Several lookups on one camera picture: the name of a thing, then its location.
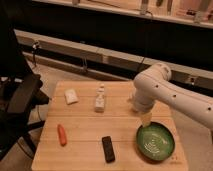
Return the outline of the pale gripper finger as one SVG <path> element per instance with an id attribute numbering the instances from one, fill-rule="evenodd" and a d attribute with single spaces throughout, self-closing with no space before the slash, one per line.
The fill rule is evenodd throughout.
<path id="1" fill-rule="evenodd" d="M 147 126 L 150 125 L 150 123 L 151 123 L 151 118 L 152 118 L 152 114 L 151 114 L 151 113 L 147 114 L 147 122 L 146 122 Z"/>
<path id="2" fill-rule="evenodd" d="M 147 121 L 146 116 L 147 116 L 147 114 L 141 114 L 141 115 L 140 115 L 140 119 L 141 119 L 141 122 L 142 122 L 142 126 L 143 126 L 143 127 L 146 127 L 147 124 L 148 124 L 148 121 Z"/>

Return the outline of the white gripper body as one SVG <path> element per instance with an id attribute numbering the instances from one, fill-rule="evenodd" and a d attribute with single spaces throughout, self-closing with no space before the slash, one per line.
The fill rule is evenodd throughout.
<path id="1" fill-rule="evenodd" d="M 132 109 L 135 112 L 141 112 L 145 114 L 151 111 L 154 104 L 155 104 L 154 100 L 140 100 L 140 99 L 134 98 L 132 100 Z"/>

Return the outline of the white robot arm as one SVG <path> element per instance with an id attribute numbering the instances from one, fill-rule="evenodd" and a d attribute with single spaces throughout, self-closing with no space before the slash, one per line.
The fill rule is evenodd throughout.
<path id="1" fill-rule="evenodd" d="M 148 113 L 158 100 L 213 130 L 213 98 L 170 83 L 171 76 L 171 69 L 164 63 L 155 63 L 137 74 L 133 80 L 133 109 Z"/>

